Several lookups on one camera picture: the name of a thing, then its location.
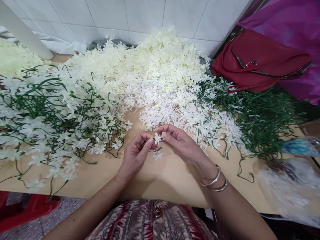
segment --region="purple fabric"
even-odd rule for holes
[[[320,105],[320,0],[270,0],[238,25],[308,53],[312,67],[278,84],[297,99]]]

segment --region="woman's left hand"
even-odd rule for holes
[[[121,182],[128,182],[136,176],[147,158],[149,151],[156,151],[159,147],[154,143],[153,136],[148,133],[139,133],[124,150],[122,165],[116,175]]]

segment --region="bracelet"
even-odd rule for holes
[[[224,182],[224,185],[223,185],[222,188],[220,188],[220,189],[210,189],[210,188],[208,188],[208,189],[209,189],[211,192],[221,192],[221,191],[223,191],[227,186],[228,186],[228,182],[227,182],[227,179],[226,179],[226,181]]]
[[[203,187],[208,187],[208,186],[211,186],[212,184],[214,184],[216,181],[218,181],[219,177],[220,177],[220,173],[221,173],[221,169],[220,167],[216,164],[217,168],[219,169],[219,172],[218,172],[218,175],[216,176],[216,178],[209,184],[204,184],[202,181],[201,181],[201,185]]]

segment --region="red plastic stool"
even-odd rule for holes
[[[59,197],[48,200],[50,196],[39,194],[31,194],[25,208],[21,202],[6,206],[9,193],[0,191],[0,233],[48,215],[60,206]]]

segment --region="pile of white flowers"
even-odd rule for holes
[[[46,178],[61,175],[67,182],[76,177],[85,152],[119,150],[132,125],[123,118],[133,109],[142,109],[146,130],[171,123],[192,132],[203,150],[217,149],[224,139],[227,149],[233,145],[247,153],[235,119],[208,101],[219,87],[208,68],[207,56],[169,30],[153,32],[130,49],[108,40],[104,48],[23,81],[7,76],[0,91],[0,160],[33,154],[30,165],[48,164]],[[203,89],[204,82],[211,84]],[[155,159],[161,154],[155,152]],[[44,179],[26,184],[34,190],[43,186]]]
[[[41,68],[38,74],[33,74],[36,68],[27,70],[23,80],[1,77],[0,160],[32,154],[30,166],[47,164],[51,168],[45,178],[62,176],[66,183],[77,176],[86,152],[108,151],[117,157],[131,123],[118,114],[110,93],[102,97],[89,81],[72,77],[67,69],[52,75]],[[21,180],[26,172],[17,171]],[[45,178],[24,183],[34,192]]]
[[[235,119],[213,104],[199,103],[199,83],[212,82],[206,91],[212,99],[216,94],[214,79],[205,74],[209,58],[181,41],[174,30],[153,32],[131,49],[107,41],[103,49],[74,56],[66,65],[78,77],[93,75],[93,86],[120,99],[122,114],[142,108],[139,119],[146,130],[171,123],[194,133],[193,138],[204,150],[208,144],[217,149],[219,140],[225,139],[228,147],[248,153]]]
[[[42,61],[38,55],[20,43],[12,43],[0,38],[0,75],[20,78],[24,76],[21,70],[49,63],[50,61]]]

